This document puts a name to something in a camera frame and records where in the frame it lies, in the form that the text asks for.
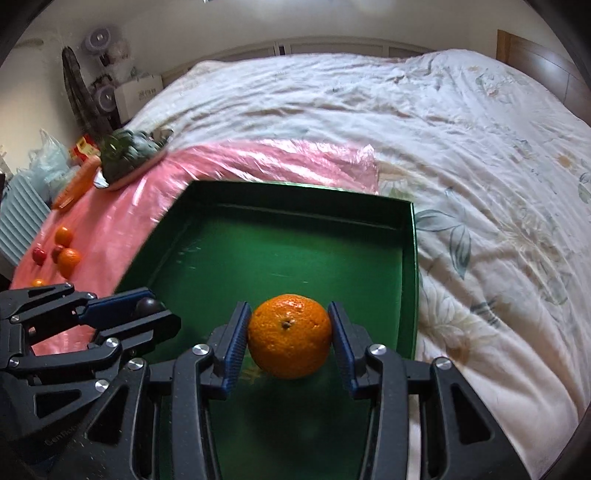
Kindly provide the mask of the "translucent plastic bag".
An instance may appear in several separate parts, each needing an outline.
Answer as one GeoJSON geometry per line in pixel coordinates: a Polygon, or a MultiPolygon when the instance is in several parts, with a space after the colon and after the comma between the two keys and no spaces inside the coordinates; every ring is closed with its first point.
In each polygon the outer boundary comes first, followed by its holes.
{"type": "Polygon", "coordinates": [[[41,147],[30,150],[29,164],[19,173],[26,178],[41,199],[51,205],[77,173],[68,150],[44,129],[39,130],[41,147]]]}

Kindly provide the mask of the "orange carrot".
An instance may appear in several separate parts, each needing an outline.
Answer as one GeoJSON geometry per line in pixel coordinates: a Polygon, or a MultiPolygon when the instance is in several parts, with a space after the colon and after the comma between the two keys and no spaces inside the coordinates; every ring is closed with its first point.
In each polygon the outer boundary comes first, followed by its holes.
{"type": "Polygon", "coordinates": [[[60,212],[70,209],[93,186],[94,177],[100,167],[101,160],[98,156],[88,157],[70,182],[56,196],[51,209],[60,212]]]}

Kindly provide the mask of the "smooth orange fruit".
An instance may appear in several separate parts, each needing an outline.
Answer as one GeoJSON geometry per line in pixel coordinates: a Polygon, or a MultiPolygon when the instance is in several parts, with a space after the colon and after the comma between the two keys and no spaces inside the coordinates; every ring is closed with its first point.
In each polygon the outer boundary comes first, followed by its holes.
{"type": "Polygon", "coordinates": [[[42,280],[42,279],[39,279],[39,278],[37,278],[37,279],[34,279],[34,280],[31,282],[31,286],[32,286],[32,287],[43,287],[43,286],[46,286],[46,285],[47,285],[47,283],[46,283],[44,280],[42,280]]]}

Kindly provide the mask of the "white cardboard box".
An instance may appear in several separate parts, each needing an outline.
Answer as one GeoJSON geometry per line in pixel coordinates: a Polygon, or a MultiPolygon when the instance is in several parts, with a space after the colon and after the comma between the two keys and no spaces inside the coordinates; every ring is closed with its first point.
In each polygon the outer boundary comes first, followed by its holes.
{"type": "Polygon", "coordinates": [[[163,90],[159,75],[136,78],[114,91],[117,112],[122,123],[131,120],[152,98],[163,90]]]}

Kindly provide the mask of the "purple round fan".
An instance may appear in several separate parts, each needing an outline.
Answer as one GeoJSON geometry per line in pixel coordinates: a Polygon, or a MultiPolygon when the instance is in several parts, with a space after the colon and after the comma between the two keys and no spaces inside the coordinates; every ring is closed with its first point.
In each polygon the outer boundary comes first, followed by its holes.
{"type": "Polygon", "coordinates": [[[107,84],[98,87],[94,93],[94,102],[101,114],[114,112],[117,109],[114,86],[107,84]]]}

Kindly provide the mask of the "large orange mandarin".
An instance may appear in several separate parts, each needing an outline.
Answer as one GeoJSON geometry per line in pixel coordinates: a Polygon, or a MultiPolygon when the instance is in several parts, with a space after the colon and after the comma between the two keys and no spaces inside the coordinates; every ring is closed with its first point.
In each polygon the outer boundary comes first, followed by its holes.
{"type": "Polygon", "coordinates": [[[253,311],[247,328],[252,360],[280,379],[314,374],[329,357],[332,323],[317,301],[283,294],[264,301],[253,311]]]}

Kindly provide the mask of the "light blue ribbed suitcase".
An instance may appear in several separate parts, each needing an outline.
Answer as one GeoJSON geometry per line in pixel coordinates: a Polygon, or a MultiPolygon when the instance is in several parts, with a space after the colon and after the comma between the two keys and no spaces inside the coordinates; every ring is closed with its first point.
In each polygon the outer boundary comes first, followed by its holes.
{"type": "Polygon", "coordinates": [[[11,179],[1,200],[1,256],[12,267],[32,245],[49,212],[26,176],[11,179]]]}

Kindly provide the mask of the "orange tangerine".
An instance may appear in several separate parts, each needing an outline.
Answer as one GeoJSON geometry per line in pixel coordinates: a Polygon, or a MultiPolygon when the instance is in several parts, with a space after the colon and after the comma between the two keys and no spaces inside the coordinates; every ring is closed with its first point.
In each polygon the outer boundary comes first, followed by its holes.
{"type": "Polygon", "coordinates": [[[57,270],[63,278],[70,279],[80,261],[81,254],[76,249],[64,248],[57,258],[57,270]]]}

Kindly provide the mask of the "green cardboard box tray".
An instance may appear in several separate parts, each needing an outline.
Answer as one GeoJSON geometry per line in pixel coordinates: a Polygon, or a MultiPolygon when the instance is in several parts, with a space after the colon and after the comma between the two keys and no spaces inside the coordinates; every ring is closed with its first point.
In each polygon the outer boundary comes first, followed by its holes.
{"type": "MultiPolygon", "coordinates": [[[[392,198],[322,188],[229,182],[190,216],[187,190],[118,287],[150,289],[182,321],[151,362],[173,359],[228,321],[236,304],[294,293],[339,302],[370,337],[415,354],[418,274],[414,210],[392,198]]],[[[228,400],[211,403],[225,479],[354,479],[370,405],[349,397],[334,359],[280,380],[245,358],[228,400]]]]}

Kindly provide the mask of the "white floral bed quilt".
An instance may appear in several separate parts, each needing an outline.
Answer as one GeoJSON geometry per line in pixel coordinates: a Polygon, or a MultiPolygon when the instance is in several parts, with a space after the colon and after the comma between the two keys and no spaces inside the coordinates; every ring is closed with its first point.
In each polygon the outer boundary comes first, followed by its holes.
{"type": "Polygon", "coordinates": [[[590,403],[590,129],[527,75],[467,50],[202,62],[130,128],[370,145],[415,205],[417,356],[451,358],[541,478],[590,403]]]}

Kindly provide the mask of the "red yellow snack package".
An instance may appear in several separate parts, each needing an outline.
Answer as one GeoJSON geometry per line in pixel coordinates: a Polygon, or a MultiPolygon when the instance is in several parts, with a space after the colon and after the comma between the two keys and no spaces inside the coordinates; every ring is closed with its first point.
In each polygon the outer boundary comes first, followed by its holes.
{"type": "Polygon", "coordinates": [[[82,135],[76,143],[69,149],[71,160],[77,164],[82,165],[88,158],[92,156],[100,156],[100,149],[93,138],[88,135],[82,135]]]}

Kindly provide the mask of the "dark plaid hanging cloth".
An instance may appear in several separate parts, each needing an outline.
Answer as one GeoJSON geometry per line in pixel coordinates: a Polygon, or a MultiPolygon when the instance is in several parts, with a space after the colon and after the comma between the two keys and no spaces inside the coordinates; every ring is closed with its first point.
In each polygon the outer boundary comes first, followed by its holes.
{"type": "Polygon", "coordinates": [[[107,118],[101,114],[82,78],[80,65],[71,47],[61,51],[63,81],[76,123],[83,134],[94,141],[112,133],[107,118]]]}

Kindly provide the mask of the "small orange mandarin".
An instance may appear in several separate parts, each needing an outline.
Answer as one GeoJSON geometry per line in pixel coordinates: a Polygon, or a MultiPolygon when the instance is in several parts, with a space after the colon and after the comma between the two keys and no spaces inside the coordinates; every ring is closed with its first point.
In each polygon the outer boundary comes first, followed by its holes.
{"type": "Polygon", "coordinates": [[[56,245],[64,248],[69,248],[74,238],[73,231],[65,226],[60,226],[54,235],[54,242],[56,245]]]}

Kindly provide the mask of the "green leafy vegetable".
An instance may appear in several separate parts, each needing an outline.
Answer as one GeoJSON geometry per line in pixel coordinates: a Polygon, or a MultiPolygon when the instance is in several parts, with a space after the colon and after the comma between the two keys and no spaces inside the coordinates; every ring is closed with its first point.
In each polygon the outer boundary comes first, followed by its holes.
{"type": "Polygon", "coordinates": [[[108,184],[115,183],[154,157],[165,144],[143,131],[114,131],[99,144],[103,178],[108,184]]]}

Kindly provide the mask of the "wooden headboard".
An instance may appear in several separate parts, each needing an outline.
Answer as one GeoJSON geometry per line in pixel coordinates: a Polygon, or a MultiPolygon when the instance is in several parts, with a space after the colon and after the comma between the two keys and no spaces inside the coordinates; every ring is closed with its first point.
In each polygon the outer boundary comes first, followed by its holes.
{"type": "Polygon", "coordinates": [[[574,115],[590,124],[590,89],[574,63],[504,30],[497,31],[496,59],[538,81],[574,115]]]}

